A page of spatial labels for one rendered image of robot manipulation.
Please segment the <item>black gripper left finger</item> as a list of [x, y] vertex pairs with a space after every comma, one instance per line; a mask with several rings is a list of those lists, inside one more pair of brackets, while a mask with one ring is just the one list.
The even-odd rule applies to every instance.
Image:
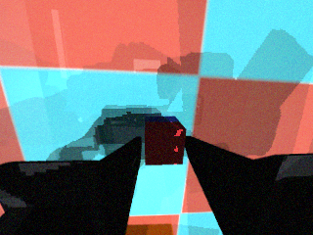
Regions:
[[82, 205], [90, 209], [95, 235], [126, 235], [141, 151], [140, 136], [95, 161], [2, 163], [1, 208]]

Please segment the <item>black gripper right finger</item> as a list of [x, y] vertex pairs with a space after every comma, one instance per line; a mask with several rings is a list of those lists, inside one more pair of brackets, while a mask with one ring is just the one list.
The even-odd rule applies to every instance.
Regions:
[[313, 178], [313, 153], [252, 159], [192, 136], [185, 149], [222, 235], [263, 235], [286, 181]]

